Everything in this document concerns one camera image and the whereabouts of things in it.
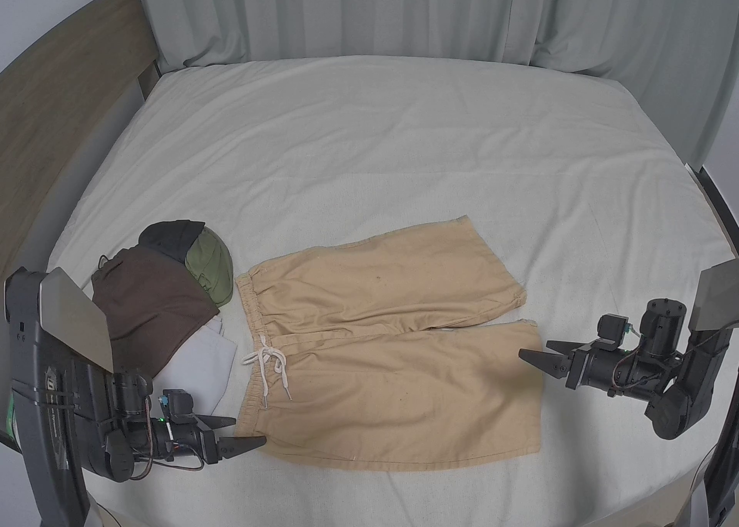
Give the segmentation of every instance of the gray curtain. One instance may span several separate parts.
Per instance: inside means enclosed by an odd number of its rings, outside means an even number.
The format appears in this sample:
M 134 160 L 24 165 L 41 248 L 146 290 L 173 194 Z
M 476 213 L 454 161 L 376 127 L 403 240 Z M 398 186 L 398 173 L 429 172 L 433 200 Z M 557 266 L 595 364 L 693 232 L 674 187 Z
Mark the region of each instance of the gray curtain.
M 331 55 L 493 60 L 620 81 L 699 166 L 739 64 L 739 0 L 144 0 L 162 71 Z

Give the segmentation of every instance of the drawstring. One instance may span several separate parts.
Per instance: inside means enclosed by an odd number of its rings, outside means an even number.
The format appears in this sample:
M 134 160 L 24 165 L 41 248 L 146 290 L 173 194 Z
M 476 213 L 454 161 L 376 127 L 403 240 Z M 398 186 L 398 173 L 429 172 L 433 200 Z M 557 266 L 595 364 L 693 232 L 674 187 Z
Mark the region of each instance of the drawstring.
M 267 339 L 264 337 L 264 334 L 260 334 L 259 337 L 262 339 L 262 348 L 255 350 L 250 355 L 246 355 L 241 359 L 241 364 L 251 365 L 252 363 L 259 362 L 259 372 L 262 374 L 262 386 L 264 387 L 264 408 L 266 409 L 267 393 L 269 393 L 270 388 L 267 385 L 267 376 L 264 374 L 264 364 L 268 363 L 272 356 L 277 359 L 275 361 L 275 373 L 282 376 L 282 386 L 290 400 L 292 400 L 293 397 L 290 395 L 290 390 L 288 389 L 288 362 L 285 360 L 284 354 L 282 354 L 282 351 L 277 348 L 268 347 Z

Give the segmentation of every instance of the white bed sheet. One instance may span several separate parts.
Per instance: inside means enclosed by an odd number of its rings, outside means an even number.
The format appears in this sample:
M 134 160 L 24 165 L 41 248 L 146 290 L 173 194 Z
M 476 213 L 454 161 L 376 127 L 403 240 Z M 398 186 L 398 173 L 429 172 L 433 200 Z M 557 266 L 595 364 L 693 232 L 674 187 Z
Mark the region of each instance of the white bed sheet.
M 526 286 L 497 321 L 589 341 L 603 313 L 639 323 L 647 301 L 688 309 L 702 268 L 732 252 L 701 192 L 620 85 L 461 60 L 279 60 L 165 75 L 95 179 L 50 266 L 80 285 L 98 256 L 163 219 L 204 220 L 236 273 L 313 245 L 468 214 Z M 251 338 L 217 414 L 235 415 Z M 684 347 L 687 330 L 680 346 Z M 157 527 L 576 525 L 632 504 L 696 464 L 718 436 L 739 347 L 707 417 L 657 438 L 644 403 L 545 378 L 535 455 L 445 472 L 346 472 L 253 452 L 140 483 L 86 473 L 102 504 Z

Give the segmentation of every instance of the brown folded shorts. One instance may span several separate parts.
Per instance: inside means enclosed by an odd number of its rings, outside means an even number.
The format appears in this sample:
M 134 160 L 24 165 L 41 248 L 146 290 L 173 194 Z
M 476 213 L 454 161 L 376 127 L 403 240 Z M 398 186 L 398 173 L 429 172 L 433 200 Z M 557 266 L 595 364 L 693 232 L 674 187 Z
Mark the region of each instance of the brown folded shorts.
M 284 460 L 381 471 L 539 450 L 542 377 L 518 358 L 541 349 L 537 326 L 465 328 L 526 299 L 469 218 L 268 260 L 236 285 L 255 349 L 264 337 L 281 351 L 290 390 L 272 358 L 265 408 L 254 364 L 236 436 L 266 435 L 262 450 Z

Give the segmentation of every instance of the headboard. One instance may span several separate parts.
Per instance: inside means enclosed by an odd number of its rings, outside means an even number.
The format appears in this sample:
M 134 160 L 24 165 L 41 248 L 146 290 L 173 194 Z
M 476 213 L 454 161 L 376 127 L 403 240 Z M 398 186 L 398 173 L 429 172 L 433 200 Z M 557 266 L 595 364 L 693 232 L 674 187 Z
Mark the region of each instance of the headboard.
M 157 54 L 140 0 L 93 0 L 0 73 L 3 279 L 55 182 L 106 113 L 137 78 L 144 97 L 154 87 Z

